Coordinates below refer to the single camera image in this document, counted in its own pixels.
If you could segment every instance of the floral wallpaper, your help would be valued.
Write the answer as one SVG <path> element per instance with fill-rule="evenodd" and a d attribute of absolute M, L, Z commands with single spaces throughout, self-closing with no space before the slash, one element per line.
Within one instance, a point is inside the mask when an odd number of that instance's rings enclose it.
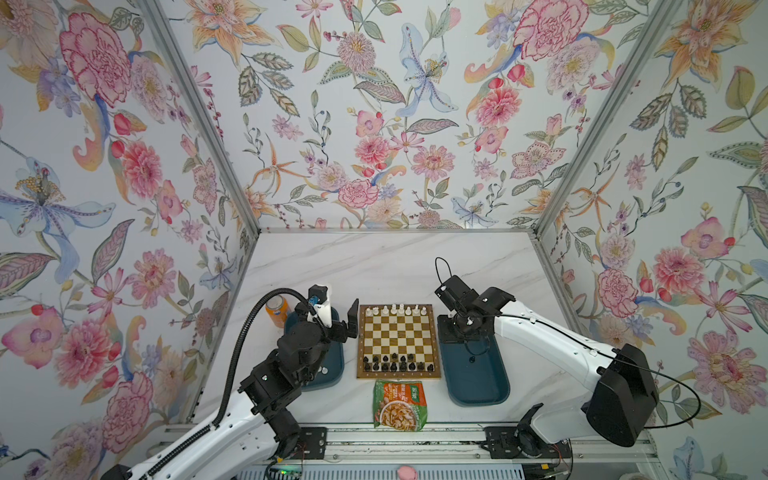
<path fill-rule="evenodd" d="M 653 6 L 163 4 L 266 230 L 530 227 Z"/>
<path fill-rule="evenodd" d="M 0 78 L 0 477 L 99 478 L 185 420 L 253 238 L 132 0 L 0 0 Z"/>
<path fill-rule="evenodd" d="M 680 480 L 768 476 L 766 20 L 765 2 L 686 2 L 543 238 L 584 332 L 703 400 L 652 430 Z M 657 384 L 651 423 L 696 412 Z"/>

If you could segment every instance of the flower illustration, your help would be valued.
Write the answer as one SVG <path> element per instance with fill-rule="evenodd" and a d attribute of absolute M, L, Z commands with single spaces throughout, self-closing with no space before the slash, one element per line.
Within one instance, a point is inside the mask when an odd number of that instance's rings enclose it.
<path fill-rule="evenodd" d="M 58 243 L 61 259 L 54 274 L 63 283 L 78 268 L 80 256 L 69 241 L 76 226 L 95 228 L 107 223 L 114 204 L 101 205 L 88 201 L 75 207 L 60 205 L 65 200 L 58 176 L 53 168 L 33 157 L 27 158 L 29 170 L 18 169 L 16 188 L 25 198 L 14 197 L 0 189 L 0 218 L 4 218 L 17 237 L 43 232 Z"/>
<path fill-rule="evenodd" d="M 564 154 L 564 148 L 550 148 L 544 142 L 535 141 L 525 152 L 512 155 L 512 163 L 515 166 L 512 177 L 533 177 L 563 158 Z"/>
<path fill-rule="evenodd" d="M 751 0 L 695 0 L 688 16 L 656 51 L 671 57 L 670 73 L 662 88 L 690 69 L 701 80 L 720 87 L 720 53 L 746 43 L 739 23 L 757 6 Z"/>
<path fill-rule="evenodd" d="M 120 37 L 90 13 L 69 15 L 69 30 L 59 35 L 61 54 L 80 89 L 110 107 L 131 89 L 131 64 Z"/>
<path fill-rule="evenodd" d="M 618 233 L 611 235 L 600 245 L 603 264 L 608 268 L 625 270 L 634 253 L 634 240 Z"/>
<path fill-rule="evenodd" d="M 534 0 L 525 9 L 512 44 L 522 45 L 523 58 L 552 56 L 576 38 L 588 15 L 582 0 Z"/>
<path fill-rule="evenodd" d="M 256 25 L 266 10 L 250 0 L 184 0 L 192 11 L 187 21 L 194 25 L 192 45 L 199 51 L 205 45 L 219 44 L 240 66 L 245 45 L 280 45 L 266 30 Z"/>
<path fill-rule="evenodd" d="M 104 448 L 120 453 L 131 444 L 149 418 L 152 393 L 152 381 L 142 372 L 135 373 L 130 382 L 118 383 L 101 423 Z"/>
<path fill-rule="evenodd" d="M 96 422 L 72 423 L 55 440 L 48 478 L 88 478 L 101 460 L 101 426 Z"/>
<path fill-rule="evenodd" d="M 724 237 L 725 230 L 720 221 L 717 217 L 709 217 L 696 228 L 688 230 L 680 238 L 680 242 L 699 258 L 718 258 L 728 254 L 728 246 L 723 242 Z"/>
<path fill-rule="evenodd" d="M 637 289 L 620 270 L 609 268 L 598 277 L 600 300 L 615 316 L 626 318 L 637 310 Z"/>
<path fill-rule="evenodd" d="M 58 348 L 64 325 L 55 308 L 47 308 L 40 316 L 33 316 L 17 323 L 2 336 L 2 344 L 24 363 L 40 369 L 51 361 Z"/>
<path fill-rule="evenodd" d="M 561 90 L 584 79 L 599 54 L 600 45 L 589 37 L 571 43 L 549 60 L 547 90 Z"/>
<path fill-rule="evenodd" d="M 692 293 L 704 281 L 704 265 L 680 247 L 664 248 L 655 259 L 656 281 L 672 293 Z"/>
<path fill-rule="evenodd" d="M 389 144 L 383 137 L 364 137 L 355 148 L 355 156 L 364 164 L 378 165 L 389 156 Z"/>
<path fill-rule="evenodd" d="M 118 268 L 114 275 L 114 282 L 112 281 L 112 274 L 106 272 L 104 274 L 104 286 L 107 288 L 101 288 L 99 285 L 97 285 L 91 289 L 91 293 L 102 300 L 88 305 L 88 313 L 93 313 L 96 310 L 104 309 L 102 316 L 107 316 L 112 313 L 113 305 L 120 305 L 123 303 L 123 299 L 117 297 L 117 294 L 120 293 L 120 290 L 122 290 L 125 284 L 128 282 L 127 277 L 125 280 L 123 280 L 123 272 L 123 269 Z"/>
<path fill-rule="evenodd" d="M 413 87 L 411 103 L 398 109 L 395 114 L 399 117 L 411 117 L 416 113 L 419 103 L 429 99 L 429 103 L 441 112 L 454 111 L 458 107 L 451 103 L 451 98 L 435 86 L 448 69 L 448 54 L 432 56 L 421 64 L 424 41 L 419 30 L 410 23 L 402 26 L 402 47 L 400 48 L 400 63 L 406 68 L 404 80 Z"/>
<path fill-rule="evenodd" d="M 480 102 L 477 120 L 483 127 L 503 125 L 520 111 L 520 94 L 510 87 L 491 90 Z"/>
<path fill-rule="evenodd" d="M 164 409 L 174 402 L 184 380 L 181 355 L 174 350 L 163 354 L 163 359 L 157 364 L 157 372 L 152 381 L 154 395 L 152 399 L 158 408 Z"/>
<path fill-rule="evenodd" d="M 141 304 L 145 309 L 157 306 L 157 298 L 176 291 L 174 280 L 176 270 L 174 259 L 165 254 L 165 249 L 144 252 L 142 261 L 137 260 L 134 268 L 138 273 L 130 275 L 126 281 L 133 285 L 131 294 L 136 300 L 144 298 Z"/>
<path fill-rule="evenodd" d="M 741 414 L 749 413 L 756 403 L 766 406 L 766 391 L 760 386 L 766 381 L 766 369 L 750 363 L 757 357 L 751 348 L 737 352 L 739 337 L 733 330 L 726 330 L 725 336 L 704 333 L 703 343 L 695 338 L 689 343 L 688 356 L 698 363 L 696 390 L 711 393 L 718 406 L 725 405 L 727 394 L 730 408 Z"/>
<path fill-rule="evenodd" d="M 339 201 L 351 208 L 363 208 L 379 199 L 379 188 L 370 180 L 357 179 L 339 189 Z"/>
<path fill-rule="evenodd" d="M 147 147 L 143 141 L 128 144 L 123 153 L 123 175 L 131 190 L 141 198 L 152 198 L 163 181 L 160 157 L 154 147 Z"/>
<path fill-rule="evenodd" d="M 165 88 L 154 62 L 142 55 L 135 55 L 131 63 L 131 88 L 149 115 L 163 122 L 165 116 Z"/>
<path fill-rule="evenodd" d="M 507 137 L 508 131 L 507 127 L 486 128 L 475 141 L 475 150 L 480 151 L 480 149 L 483 149 L 490 154 L 495 154 L 501 147 L 502 141 Z"/>
<path fill-rule="evenodd" d="M 56 56 L 58 20 L 48 0 L 5 0 L 0 15 L 0 48 L 26 67 L 48 66 Z"/>
<path fill-rule="evenodd" d="M 453 170 L 453 161 L 456 156 L 445 147 L 438 148 L 437 145 L 431 145 L 429 150 L 422 150 L 413 157 L 413 166 L 411 169 L 417 175 L 424 174 L 428 179 L 436 182 L 443 177 L 447 177 L 449 171 Z"/>
<path fill-rule="evenodd" d="M 106 363 L 110 347 L 103 323 L 86 319 L 70 327 L 61 341 L 63 353 L 56 356 L 59 384 L 73 389 L 80 381 L 90 382 Z"/>
<path fill-rule="evenodd" d="M 192 198 L 199 204 L 205 205 L 205 211 L 211 215 L 216 209 L 216 168 L 213 161 L 209 158 L 205 165 L 200 165 L 192 170 L 194 175 L 195 188 Z"/>
<path fill-rule="evenodd" d="M 745 332 L 749 332 L 752 329 L 752 326 L 745 322 L 744 320 L 738 318 L 736 315 L 747 315 L 750 313 L 750 309 L 746 308 L 745 306 L 727 306 L 728 303 L 731 303 L 736 299 L 736 297 L 739 295 L 739 293 L 736 290 L 728 290 L 726 291 L 723 296 L 718 297 L 717 296 L 717 282 L 710 282 L 710 294 L 707 295 L 704 292 L 702 292 L 699 289 L 694 289 L 696 294 L 699 296 L 699 300 L 702 301 L 705 305 L 708 305 L 712 308 L 707 310 L 707 316 L 709 318 L 712 318 L 715 316 L 715 313 L 720 314 L 720 319 L 723 320 L 723 323 L 725 323 L 725 326 L 728 327 L 729 330 L 733 330 L 733 326 L 738 326 L 740 329 L 744 330 Z"/>
<path fill-rule="evenodd" d="M 356 74 L 366 73 L 376 62 L 373 43 L 357 31 L 341 39 L 336 53 L 341 57 L 342 63 Z"/>

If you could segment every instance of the snack bag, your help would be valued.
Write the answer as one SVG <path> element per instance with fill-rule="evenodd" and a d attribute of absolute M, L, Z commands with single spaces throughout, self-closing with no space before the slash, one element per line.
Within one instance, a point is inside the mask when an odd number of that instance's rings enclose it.
<path fill-rule="evenodd" d="M 373 426 L 417 432 L 427 423 L 427 401 L 421 382 L 376 380 L 373 387 Z"/>

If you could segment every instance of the white marble table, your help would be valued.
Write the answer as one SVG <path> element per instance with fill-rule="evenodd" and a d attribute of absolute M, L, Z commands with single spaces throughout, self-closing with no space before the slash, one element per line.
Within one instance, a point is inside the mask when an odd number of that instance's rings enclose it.
<path fill-rule="evenodd" d="M 479 293 L 497 286 L 542 316 L 565 324 L 526 233 L 266 233 L 258 240 L 196 420 L 218 409 L 235 340 L 246 315 L 264 293 L 281 286 L 306 293 L 318 283 L 332 286 L 331 303 L 343 319 L 355 298 L 361 303 L 431 303 L 436 317 L 447 309 L 434 294 L 439 285 L 435 256 L 446 258 L 453 273 Z M 445 279 L 447 270 L 441 274 Z M 293 298 L 288 300 L 295 304 Z M 266 312 L 260 312 L 240 356 L 235 388 L 275 348 L 281 334 Z M 430 422 L 514 421 L 537 402 L 556 402 L 584 391 L 526 347 L 498 336 L 497 340 L 511 386 L 509 398 L 495 406 L 461 407 L 449 398 L 444 378 L 424 380 Z M 372 421 L 375 381 L 356 378 L 356 350 L 356 339 L 344 345 L 345 369 L 339 383 L 304 392 L 291 404 L 297 421 Z"/>

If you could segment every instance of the blue flower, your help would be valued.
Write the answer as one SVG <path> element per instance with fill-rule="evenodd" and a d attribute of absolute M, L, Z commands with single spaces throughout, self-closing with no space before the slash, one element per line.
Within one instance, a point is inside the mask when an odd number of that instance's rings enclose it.
<path fill-rule="evenodd" d="M 490 227 L 498 222 L 498 220 L 493 220 L 492 218 L 481 215 L 483 208 L 482 202 L 470 205 L 469 207 L 467 207 L 467 200 L 463 198 L 453 197 L 451 202 L 453 202 L 453 211 L 458 214 L 458 218 L 461 221 L 468 223 L 470 227 L 474 227 L 476 223 L 479 223 L 483 227 Z"/>
<path fill-rule="evenodd" d="M 232 260 L 232 263 L 224 268 L 224 262 L 221 261 L 221 257 L 216 257 L 216 266 L 214 267 L 214 273 L 206 272 L 200 276 L 200 285 L 208 287 L 208 290 L 214 290 L 217 288 L 226 288 L 227 290 L 234 289 L 232 280 L 230 277 L 237 268 L 237 257 Z"/>
<path fill-rule="evenodd" d="M 428 98 L 432 106 L 441 112 L 453 111 L 458 109 L 451 103 L 451 98 L 438 91 L 435 83 L 440 82 L 440 78 L 448 70 L 448 54 L 443 52 L 439 57 L 432 56 L 421 66 L 420 55 L 424 42 L 422 34 L 412 24 L 406 23 L 402 26 L 402 48 L 400 49 L 400 62 L 407 69 L 405 81 L 413 87 L 413 98 L 411 103 L 404 108 L 400 108 L 396 115 L 399 117 L 410 117 L 416 113 L 419 102 Z"/>
<path fill-rule="evenodd" d="M 66 207 L 58 202 L 65 200 L 59 190 L 59 180 L 50 165 L 27 157 L 29 170 L 16 171 L 19 182 L 16 189 L 26 197 L 14 197 L 0 189 L 0 218 L 4 218 L 17 237 L 31 232 L 52 236 L 61 251 L 61 261 L 54 274 L 56 283 L 63 283 L 80 264 L 80 256 L 69 234 L 76 226 L 95 228 L 107 223 L 114 204 L 85 202 L 76 207 Z"/>

